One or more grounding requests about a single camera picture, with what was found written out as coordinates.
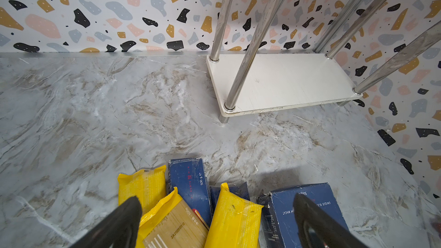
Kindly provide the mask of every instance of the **patterned wall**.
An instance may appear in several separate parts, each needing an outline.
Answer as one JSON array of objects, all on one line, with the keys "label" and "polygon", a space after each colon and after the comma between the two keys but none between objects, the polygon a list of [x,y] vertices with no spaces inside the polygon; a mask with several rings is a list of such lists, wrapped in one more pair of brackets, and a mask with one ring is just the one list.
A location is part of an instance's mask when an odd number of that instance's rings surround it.
[{"label": "patterned wall", "polygon": [[[233,0],[225,50],[244,50],[268,0]],[[286,0],[261,49],[307,49],[348,0]],[[206,50],[222,0],[0,0],[1,52]]]},{"label": "patterned wall", "polygon": [[[372,0],[358,7],[360,14]],[[335,57],[362,82],[441,20],[441,0],[387,0]],[[343,27],[347,29],[358,14]],[[342,29],[333,43],[343,34]],[[424,192],[441,209],[441,42],[369,88],[358,100],[366,119]]]}]

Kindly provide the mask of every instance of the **stainless steel pole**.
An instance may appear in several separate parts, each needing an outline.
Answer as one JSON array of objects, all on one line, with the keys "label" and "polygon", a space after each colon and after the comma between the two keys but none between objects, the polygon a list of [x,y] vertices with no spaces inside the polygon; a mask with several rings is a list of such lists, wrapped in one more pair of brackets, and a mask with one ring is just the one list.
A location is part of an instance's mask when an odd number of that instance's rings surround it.
[{"label": "stainless steel pole", "polygon": [[237,98],[242,90],[246,75],[248,74],[248,71],[250,71],[251,64],[253,63],[257,50],[259,49],[260,42],[262,42],[262,39],[265,37],[268,27],[273,21],[283,1],[284,0],[268,0],[265,9],[263,10],[262,18],[257,24],[250,46],[245,53],[239,71],[237,72],[236,78],[231,86],[230,93],[224,103],[227,110],[233,110],[236,106]]},{"label": "stainless steel pole", "polygon": [[231,2],[233,0],[222,0],[222,6],[220,7],[218,24],[216,25],[216,32],[214,33],[213,47],[211,49],[210,61],[218,62],[219,54],[221,52],[223,35],[225,33],[225,27],[227,26],[228,14],[230,13]]},{"label": "stainless steel pole", "polygon": [[328,59],[332,59],[343,46],[351,39],[352,36],[356,34],[358,30],[369,20],[372,15],[383,6],[386,0],[373,0],[372,3],[367,7],[367,9],[361,14],[359,18],[351,25],[351,27],[344,33],[344,35],[339,39],[339,42],[329,50],[326,54]]},{"label": "stainless steel pole", "polygon": [[414,58],[418,57],[428,48],[441,40],[441,20],[437,24],[430,27],[427,31],[422,33],[404,49],[395,54],[391,59],[384,63],[380,68],[375,70],[369,77],[362,81],[354,88],[354,92],[361,94],[370,87],[374,86],[380,80],[383,80],[400,67],[409,63]]},{"label": "stainless steel pole", "polygon": [[315,53],[320,53],[328,45],[334,34],[340,29],[340,27],[350,18],[355,12],[356,8],[360,5],[362,0],[349,0],[343,7],[337,18],[334,19],[332,24],[328,27],[322,37],[314,45]]}]

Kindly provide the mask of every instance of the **spaghetti package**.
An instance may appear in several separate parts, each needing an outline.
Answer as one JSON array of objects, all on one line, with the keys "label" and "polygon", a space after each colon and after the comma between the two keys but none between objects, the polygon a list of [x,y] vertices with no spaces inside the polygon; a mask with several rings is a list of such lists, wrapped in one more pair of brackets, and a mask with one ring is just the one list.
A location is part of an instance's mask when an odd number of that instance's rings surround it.
[{"label": "spaghetti package", "polygon": [[205,248],[256,248],[262,207],[234,195],[223,183]]},{"label": "spaghetti package", "polygon": [[165,197],[165,169],[161,166],[154,170],[139,170],[132,175],[119,174],[118,205],[129,197],[137,196],[142,207],[142,214],[146,214]]}]

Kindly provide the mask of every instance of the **gray marble surface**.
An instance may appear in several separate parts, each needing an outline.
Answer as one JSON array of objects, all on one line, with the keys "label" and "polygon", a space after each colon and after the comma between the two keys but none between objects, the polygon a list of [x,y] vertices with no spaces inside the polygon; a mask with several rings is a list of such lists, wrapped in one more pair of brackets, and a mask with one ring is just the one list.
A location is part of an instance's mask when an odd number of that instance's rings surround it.
[{"label": "gray marble surface", "polygon": [[441,247],[441,214],[353,103],[218,120],[204,56],[0,59],[2,247],[66,247],[117,206],[119,173],[202,157],[252,199],[329,182],[370,247]]}]

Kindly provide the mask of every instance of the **white shelf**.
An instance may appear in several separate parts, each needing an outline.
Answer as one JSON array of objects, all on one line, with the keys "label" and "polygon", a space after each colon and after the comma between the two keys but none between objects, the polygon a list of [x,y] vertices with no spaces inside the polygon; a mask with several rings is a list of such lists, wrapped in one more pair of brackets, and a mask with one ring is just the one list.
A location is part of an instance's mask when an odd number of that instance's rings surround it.
[{"label": "white shelf", "polygon": [[221,54],[207,66],[222,116],[359,99],[353,82],[324,54],[257,54],[233,112],[223,107],[244,55]]}]

